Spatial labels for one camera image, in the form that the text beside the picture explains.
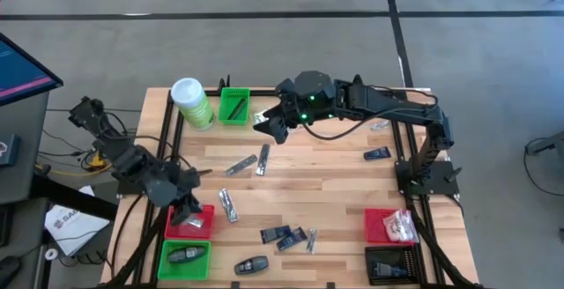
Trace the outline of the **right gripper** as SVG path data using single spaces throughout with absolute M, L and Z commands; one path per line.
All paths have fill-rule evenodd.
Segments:
M 283 144 L 288 135 L 289 129 L 295 129 L 301 124 L 300 114 L 298 113 L 299 101 L 295 90 L 295 84 L 291 79 L 285 79 L 275 91 L 280 99 L 278 105 L 270 107 L 264 113 L 264 117 L 270 117 L 263 122 L 253 126 L 253 129 L 262 133 L 272 133 L 277 144 Z

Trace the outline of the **black comb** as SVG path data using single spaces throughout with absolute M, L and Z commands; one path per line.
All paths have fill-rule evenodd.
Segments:
M 236 120 L 237 116 L 241 113 L 241 111 L 245 108 L 247 99 L 246 98 L 241 98 L 239 100 L 239 102 L 237 103 L 237 105 L 234 107 L 233 111 L 230 113 L 230 115 L 228 116 L 228 119 L 230 121 L 232 120 Z
M 264 144 L 261 148 L 260 155 L 257 161 L 256 175 L 264 176 L 267 167 L 268 157 L 270 153 L 271 146 L 269 144 Z
M 234 164 L 233 166 L 229 167 L 226 170 L 226 176 L 233 176 L 235 174 L 238 174 L 240 171 L 242 171 L 243 169 L 251 166 L 253 163 L 257 162 L 257 156 L 255 154 L 252 154 L 250 156 L 248 156 L 247 158 L 239 161 L 238 163 Z

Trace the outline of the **dark blue toiletry tube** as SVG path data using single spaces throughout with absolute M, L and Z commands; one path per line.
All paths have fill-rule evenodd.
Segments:
M 371 270 L 373 278 L 405 278 L 407 270 L 387 263 L 374 262 Z
M 305 234 L 304 230 L 301 227 L 298 227 L 277 242 L 277 249 L 279 251 L 287 250 L 292 246 L 305 241 L 307 238 L 308 237 Z
M 263 244 L 282 239 L 291 233 L 290 226 L 277 226 L 260 231 Z
M 390 157 L 391 153 L 387 146 L 363 153 L 364 160 L 388 159 Z

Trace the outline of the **small green plastic basket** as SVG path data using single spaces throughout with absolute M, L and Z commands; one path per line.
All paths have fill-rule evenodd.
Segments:
M 245 108 L 237 116 L 236 120 L 230 121 L 228 116 L 233 111 L 241 98 L 246 98 Z M 248 88 L 223 88 L 219 102 L 219 120 L 225 125 L 245 125 L 249 118 L 250 90 Z

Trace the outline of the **red plastic basket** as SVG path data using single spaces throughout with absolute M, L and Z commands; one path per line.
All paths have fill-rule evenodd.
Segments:
M 391 241 L 386 233 L 386 229 L 382 220 L 393 212 L 400 209 L 373 209 L 366 208 L 364 210 L 364 230 L 367 242 L 370 243 L 386 243 L 386 244 L 409 244 L 415 242 Z
M 168 209 L 167 226 L 165 229 L 165 237 L 167 239 L 195 239 L 195 240 L 209 240 L 212 236 L 212 229 L 215 219 L 215 207 L 211 204 L 205 204 L 203 211 L 196 214 L 199 218 L 204 220 L 204 225 L 197 229 L 193 226 L 184 225 L 183 222 L 178 226 L 171 225 L 171 214 L 173 208 Z

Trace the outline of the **green disinfecting wipes canister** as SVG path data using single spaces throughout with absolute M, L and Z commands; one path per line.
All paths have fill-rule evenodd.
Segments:
M 177 80 L 171 87 L 171 97 L 192 128 L 206 130 L 212 126 L 215 114 L 204 88 L 197 79 Z

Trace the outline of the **large green plastic basket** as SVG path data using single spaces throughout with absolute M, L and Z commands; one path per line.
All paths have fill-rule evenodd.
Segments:
M 205 247 L 205 254 L 188 263 L 171 264 L 168 261 L 170 252 L 185 247 Z M 204 281 L 210 269 L 211 243 L 197 240 L 165 240 L 160 255 L 158 280 L 194 280 Z

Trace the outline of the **black desk crossbar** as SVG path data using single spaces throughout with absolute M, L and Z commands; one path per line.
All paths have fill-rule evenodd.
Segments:
M 61 183 L 52 181 L 48 177 L 34 175 L 31 189 L 31 198 L 46 198 L 49 202 L 73 210 L 92 215 L 100 219 L 115 220 L 118 210 L 116 204 L 90 196 L 78 190 L 69 188 Z

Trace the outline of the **white printed booklet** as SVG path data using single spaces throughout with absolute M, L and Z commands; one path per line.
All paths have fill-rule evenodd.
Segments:
M 46 213 L 44 228 L 55 240 L 59 256 L 73 256 L 110 223 L 108 219 L 51 204 Z

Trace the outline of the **grey workstation desk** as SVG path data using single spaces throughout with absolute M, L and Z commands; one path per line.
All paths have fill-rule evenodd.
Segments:
M 20 138 L 15 165 L 0 167 L 0 204 L 16 203 L 30 196 L 48 96 L 49 93 L 37 94 L 0 107 L 0 141 L 11 135 Z

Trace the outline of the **black box with white logo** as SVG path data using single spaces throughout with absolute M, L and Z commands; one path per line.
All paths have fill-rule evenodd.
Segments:
M 11 134 L 0 137 L 0 167 L 12 167 L 17 163 L 20 137 Z

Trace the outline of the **black plastic basket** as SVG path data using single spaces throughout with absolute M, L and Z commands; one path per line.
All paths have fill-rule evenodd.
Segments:
M 376 246 L 365 248 L 367 278 L 370 285 L 410 285 L 418 284 L 418 266 L 415 263 L 412 246 Z M 407 270 L 405 278 L 373 278 L 371 270 L 374 262 L 387 263 Z

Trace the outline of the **blue-screen monitor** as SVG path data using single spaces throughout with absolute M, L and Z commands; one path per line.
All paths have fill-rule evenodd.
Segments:
M 54 72 L 0 33 L 0 107 L 62 86 Z

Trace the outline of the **grey chair base leg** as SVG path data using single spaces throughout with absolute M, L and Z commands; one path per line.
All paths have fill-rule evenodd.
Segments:
M 564 130 L 550 137 L 533 139 L 525 146 L 528 155 L 537 155 L 540 152 L 552 149 L 564 159 Z

